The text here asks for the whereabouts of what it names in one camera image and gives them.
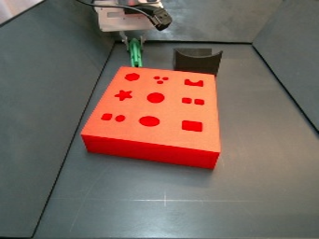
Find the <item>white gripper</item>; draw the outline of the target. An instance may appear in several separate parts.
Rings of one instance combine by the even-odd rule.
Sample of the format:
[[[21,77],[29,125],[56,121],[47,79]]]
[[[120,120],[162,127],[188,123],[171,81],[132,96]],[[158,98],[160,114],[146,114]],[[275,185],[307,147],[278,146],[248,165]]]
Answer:
[[[128,44],[124,31],[156,28],[151,22],[152,11],[162,7],[160,0],[93,0],[100,29],[104,32],[120,32],[122,42]]]

